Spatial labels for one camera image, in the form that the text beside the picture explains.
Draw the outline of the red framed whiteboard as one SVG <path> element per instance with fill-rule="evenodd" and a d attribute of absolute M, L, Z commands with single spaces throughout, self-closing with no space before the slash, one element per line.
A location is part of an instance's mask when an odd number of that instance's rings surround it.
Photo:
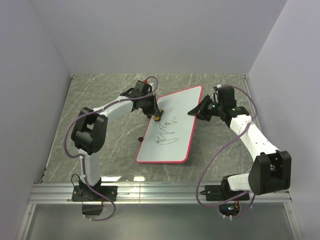
<path fill-rule="evenodd" d="M 136 156 L 140 164 L 179 164 L 188 159 L 196 117 L 188 112 L 201 101 L 202 85 L 196 85 L 157 100 L 164 113 L 160 121 L 149 121 Z"/>

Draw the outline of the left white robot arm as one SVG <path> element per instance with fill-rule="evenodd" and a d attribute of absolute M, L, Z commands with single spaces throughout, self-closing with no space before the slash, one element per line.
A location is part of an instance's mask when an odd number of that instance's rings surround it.
<path fill-rule="evenodd" d="M 77 148 L 81 164 L 80 180 L 86 184 L 83 195 L 89 201 L 96 201 L 101 196 L 100 160 L 98 152 L 104 146 L 107 127 L 118 118 L 141 109 L 146 116 L 161 119 L 164 111 L 158 107 L 156 96 L 130 98 L 121 95 L 114 101 L 97 108 L 83 108 L 71 133 L 71 140 Z"/>

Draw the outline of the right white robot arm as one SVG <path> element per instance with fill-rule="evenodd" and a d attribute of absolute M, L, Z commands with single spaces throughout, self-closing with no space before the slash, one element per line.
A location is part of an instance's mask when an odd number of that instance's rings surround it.
<path fill-rule="evenodd" d="M 235 99 L 216 102 L 206 95 L 188 115 L 203 121 L 219 117 L 238 136 L 252 157 L 249 173 L 223 177 L 220 193 L 224 199 L 232 200 L 239 191 L 263 195 L 290 188 L 291 155 L 271 144 L 254 124 L 246 108 L 237 106 Z"/>

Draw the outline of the yellow whiteboard eraser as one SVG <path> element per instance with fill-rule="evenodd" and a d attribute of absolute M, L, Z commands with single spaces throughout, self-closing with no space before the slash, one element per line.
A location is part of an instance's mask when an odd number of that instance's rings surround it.
<path fill-rule="evenodd" d="M 164 114 L 164 110 L 163 109 L 160 109 L 160 115 L 155 115 L 154 117 L 153 117 L 153 120 L 155 121 L 155 122 L 159 122 L 161 119 L 162 119 L 162 115 Z"/>

